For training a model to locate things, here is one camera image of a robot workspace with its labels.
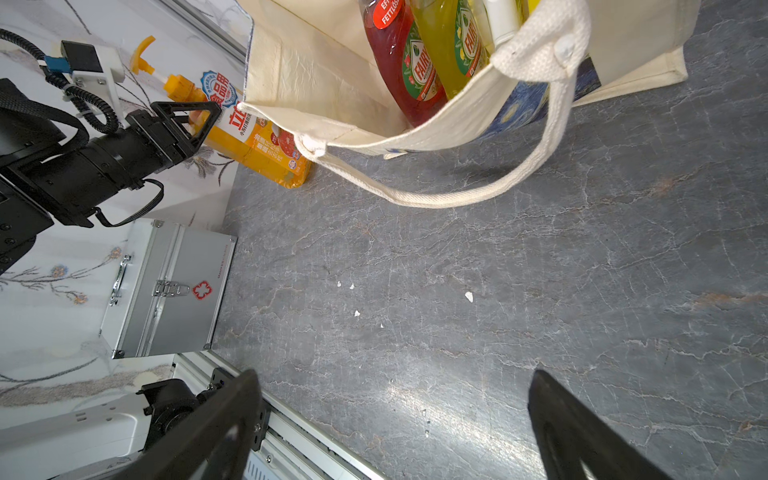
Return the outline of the white green-capped soap bottle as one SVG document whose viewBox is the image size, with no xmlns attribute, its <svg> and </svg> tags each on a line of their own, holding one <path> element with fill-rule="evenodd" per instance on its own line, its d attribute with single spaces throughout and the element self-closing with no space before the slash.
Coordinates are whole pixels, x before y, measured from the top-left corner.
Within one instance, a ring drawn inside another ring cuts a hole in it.
<svg viewBox="0 0 768 480">
<path fill-rule="evenodd" d="M 515 0 L 484 0 L 493 45 L 499 49 L 520 29 L 521 19 Z"/>
</svg>

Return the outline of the cream canvas starry-night shopping bag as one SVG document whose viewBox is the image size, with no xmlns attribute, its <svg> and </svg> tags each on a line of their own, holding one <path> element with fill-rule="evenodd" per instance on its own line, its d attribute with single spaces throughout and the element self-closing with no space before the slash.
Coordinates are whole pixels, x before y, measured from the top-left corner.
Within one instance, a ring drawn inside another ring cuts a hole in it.
<svg viewBox="0 0 768 480">
<path fill-rule="evenodd" d="M 432 119 L 409 126 L 375 65 L 354 1 L 245 1 L 252 19 L 241 108 L 290 132 L 300 153 L 394 204 L 479 203 L 527 179 L 553 154 L 571 108 L 683 82 L 696 1 L 543 1 Z M 493 183 L 460 192 L 388 187 L 333 156 L 393 158 L 485 139 L 544 119 L 535 149 Z"/>
</svg>

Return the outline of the orange dish soap bottle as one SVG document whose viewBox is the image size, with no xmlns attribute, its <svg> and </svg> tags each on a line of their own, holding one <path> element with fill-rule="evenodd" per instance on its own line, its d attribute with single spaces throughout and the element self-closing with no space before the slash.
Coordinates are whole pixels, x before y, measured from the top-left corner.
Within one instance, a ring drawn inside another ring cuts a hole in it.
<svg viewBox="0 0 768 480">
<path fill-rule="evenodd" d="M 241 110 L 242 92 L 218 71 L 205 71 L 197 81 L 179 74 L 161 74 L 143 58 L 154 41 L 153 36 L 148 36 L 138 45 L 130 59 L 130 70 L 160 80 L 172 101 L 212 101 L 220 106 L 221 115 L 207 135 L 206 147 L 285 188 L 298 188 L 305 183 L 311 162 L 301 155 L 291 133 Z"/>
</svg>

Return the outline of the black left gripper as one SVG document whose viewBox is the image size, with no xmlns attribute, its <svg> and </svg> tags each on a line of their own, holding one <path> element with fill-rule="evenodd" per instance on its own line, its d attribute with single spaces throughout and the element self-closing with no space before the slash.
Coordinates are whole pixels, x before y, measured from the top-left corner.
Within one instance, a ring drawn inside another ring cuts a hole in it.
<svg viewBox="0 0 768 480">
<path fill-rule="evenodd" d="M 153 102 L 150 109 L 156 119 L 149 128 L 152 140 L 131 127 L 91 140 L 78 151 L 100 201 L 140 188 L 146 177 L 173 166 L 169 158 L 194 156 L 221 116 L 214 101 Z"/>
</svg>

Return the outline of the green red-capped dish soap bottle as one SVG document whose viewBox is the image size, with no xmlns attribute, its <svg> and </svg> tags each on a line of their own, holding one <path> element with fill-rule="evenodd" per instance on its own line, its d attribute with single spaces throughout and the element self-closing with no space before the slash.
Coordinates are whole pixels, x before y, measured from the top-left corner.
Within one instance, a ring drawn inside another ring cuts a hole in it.
<svg viewBox="0 0 768 480">
<path fill-rule="evenodd" d="M 470 2 L 414 0 L 410 7 L 448 99 L 489 63 Z"/>
</svg>

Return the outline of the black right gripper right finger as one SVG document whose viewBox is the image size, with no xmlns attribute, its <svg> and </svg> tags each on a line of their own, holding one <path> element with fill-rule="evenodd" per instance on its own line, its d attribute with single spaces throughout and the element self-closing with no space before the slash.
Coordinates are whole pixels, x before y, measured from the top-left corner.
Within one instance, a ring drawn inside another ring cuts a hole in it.
<svg viewBox="0 0 768 480">
<path fill-rule="evenodd" d="M 534 371 L 528 412 L 549 479 L 667 479 L 543 369 Z"/>
</svg>

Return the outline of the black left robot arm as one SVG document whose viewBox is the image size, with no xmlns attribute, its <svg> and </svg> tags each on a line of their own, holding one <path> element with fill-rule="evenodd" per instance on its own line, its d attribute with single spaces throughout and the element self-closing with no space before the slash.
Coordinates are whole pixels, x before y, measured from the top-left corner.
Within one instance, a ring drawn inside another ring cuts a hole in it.
<svg viewBox="0 0 768 480">
<path fill-rule="evenodd" d="M 222 110 L 210 100 L 154 102 L 119 119 L 98 95 L 69 80 L 94 65 L 92 46 L 74 56 L 47 56 L 26 38 L 4 41 L 37 62 L 46 81 L 75 105 L 68 113 L 1 82 L 1 265 L 9 268 L 55 223 L 105 224 L 102 204 L 154 182 L 155 174 L 195 156 Z M 255 372 L 226 379 L 201 395 L 180 379 L 84 411 L 1 433 L 6 479 L 72 474 L 113 479 L 239 479 L 260 423 L 262 392 Z"/>
</svg>

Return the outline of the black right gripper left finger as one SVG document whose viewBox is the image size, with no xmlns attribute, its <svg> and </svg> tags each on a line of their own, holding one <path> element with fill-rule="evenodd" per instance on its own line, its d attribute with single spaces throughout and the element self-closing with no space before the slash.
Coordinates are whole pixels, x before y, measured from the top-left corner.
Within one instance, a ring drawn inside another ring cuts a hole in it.
<svg viewBox="0 0 768 480">
<path fill-rule="evenodd" d="M 150 427 L 137 460 L 118 479 L 241 479 L 262 407 L 256 372 L 195 395 L 181 379 L 145 384 Z"/>
</svg>

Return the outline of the red dish soap bottle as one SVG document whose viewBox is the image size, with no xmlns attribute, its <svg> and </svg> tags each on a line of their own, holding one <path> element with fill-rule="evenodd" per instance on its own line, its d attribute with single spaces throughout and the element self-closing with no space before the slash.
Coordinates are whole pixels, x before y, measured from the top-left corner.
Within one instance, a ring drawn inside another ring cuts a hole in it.
<svg viewBox="0 0 768 480">
<path fill-rule="evenodd" d="M 390 94 L 411 126 L 424 124 L 447 103 L 447 96 L 408 3 L 361 0 L 358 6 Z"/>
</svg>

